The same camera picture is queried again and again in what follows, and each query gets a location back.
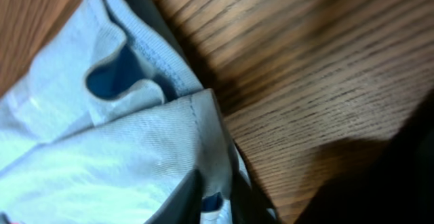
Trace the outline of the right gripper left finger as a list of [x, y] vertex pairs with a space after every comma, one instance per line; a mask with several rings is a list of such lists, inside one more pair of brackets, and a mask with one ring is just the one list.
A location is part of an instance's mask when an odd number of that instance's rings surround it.
[[203, 177], [192, 170], [146, 224], [199, 224]]

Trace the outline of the light blue t-shirt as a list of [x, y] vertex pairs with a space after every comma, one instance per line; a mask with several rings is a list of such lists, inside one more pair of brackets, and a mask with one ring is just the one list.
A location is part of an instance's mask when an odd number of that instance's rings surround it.
[[146, 223], [192, 170], [233, 223], [253, 179], [151, 0], [83, 0], [1, 97], [2, 223]]

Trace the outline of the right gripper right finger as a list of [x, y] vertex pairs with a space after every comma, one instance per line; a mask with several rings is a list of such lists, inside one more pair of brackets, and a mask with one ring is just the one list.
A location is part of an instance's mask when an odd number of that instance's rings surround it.
[[251, 185], [242, 172], [233, 176], [233, 224], [281, 224], [274, 205], [256, 181]]

